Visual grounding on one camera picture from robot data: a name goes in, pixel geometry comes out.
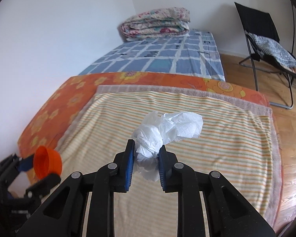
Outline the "folded floral quilt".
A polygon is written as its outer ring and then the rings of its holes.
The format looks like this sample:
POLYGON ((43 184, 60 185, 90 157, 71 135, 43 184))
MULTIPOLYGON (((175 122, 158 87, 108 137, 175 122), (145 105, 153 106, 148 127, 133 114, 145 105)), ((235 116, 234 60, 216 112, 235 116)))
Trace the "folded floral quilt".
POLYGON ((134 15, 123 22, 120 29, 128 39, 167 38, 188 34, 189 23, 189 10, 172 7, 134 15))

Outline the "checked cushion on chair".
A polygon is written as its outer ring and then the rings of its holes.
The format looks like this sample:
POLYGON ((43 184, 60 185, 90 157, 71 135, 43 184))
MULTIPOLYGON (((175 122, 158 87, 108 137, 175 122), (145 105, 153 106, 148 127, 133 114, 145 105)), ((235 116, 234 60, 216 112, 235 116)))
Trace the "checked cushion on chair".
POLYGON ((285 70, 296 74, 296 59, 279 42, 249 32, 245 34, 261 58, 273 59, 285 70))

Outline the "black clothes rack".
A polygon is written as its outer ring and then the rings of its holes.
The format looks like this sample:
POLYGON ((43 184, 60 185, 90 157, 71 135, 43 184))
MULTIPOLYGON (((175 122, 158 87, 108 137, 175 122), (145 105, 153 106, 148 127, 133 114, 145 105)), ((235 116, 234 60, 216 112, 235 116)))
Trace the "black clothes rack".
POLYGON ((291 53, 295 56, 296 58, 296 8, 291 3, 291 9, 292 9, 292 16, 293 16, 293 35, 292 35, 292 49, 291 53))

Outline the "orange plastic cap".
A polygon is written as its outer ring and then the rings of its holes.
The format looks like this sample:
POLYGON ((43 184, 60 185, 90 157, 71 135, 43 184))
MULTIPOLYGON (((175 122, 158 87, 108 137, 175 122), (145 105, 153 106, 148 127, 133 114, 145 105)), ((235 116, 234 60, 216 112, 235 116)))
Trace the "orange plastic cap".
POLYGON ((36 177, 41 180, 54 173, 61 176, 62 160, 60 154, 45 146, 39 146, 33 159, 34 172, 36 177))

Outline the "orange floral blanket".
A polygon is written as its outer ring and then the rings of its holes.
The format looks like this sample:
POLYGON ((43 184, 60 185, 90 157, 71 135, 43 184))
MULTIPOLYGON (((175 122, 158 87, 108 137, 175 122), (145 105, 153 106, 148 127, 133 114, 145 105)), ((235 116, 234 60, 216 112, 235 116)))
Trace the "orange floral blanket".
POLYGON ((117 152, 132 131, 151 111, 191 111, 203 116, 197 139, 172 142, 169 152, 196 171, 218 170, 236 187, 268 188, 273 178, 271 138, 272 111, 261 93, 214 79, 166 73, 99 73, 69 78, 43 105, 21 134, 22 157, 39 146, 56 149, 66 130, 93 99, 100 86, 148 86, 147 91, 107 91, 96 99, 88 117, 91 126, 81 125, 87 144, 65 149, 64 170, 93 169, 98 149, 112 146, 117 152))

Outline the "white tissue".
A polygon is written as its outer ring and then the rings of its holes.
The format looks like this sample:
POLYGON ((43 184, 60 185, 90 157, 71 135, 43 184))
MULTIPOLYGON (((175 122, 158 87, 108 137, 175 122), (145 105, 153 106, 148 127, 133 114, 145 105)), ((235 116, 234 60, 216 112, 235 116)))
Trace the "white tissue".
POLYGON ((203 117, 194 112, 148 113, 133 131, 135 171, 146 180, 159 180, 159 150, 171 142, 198 138, 203 117))

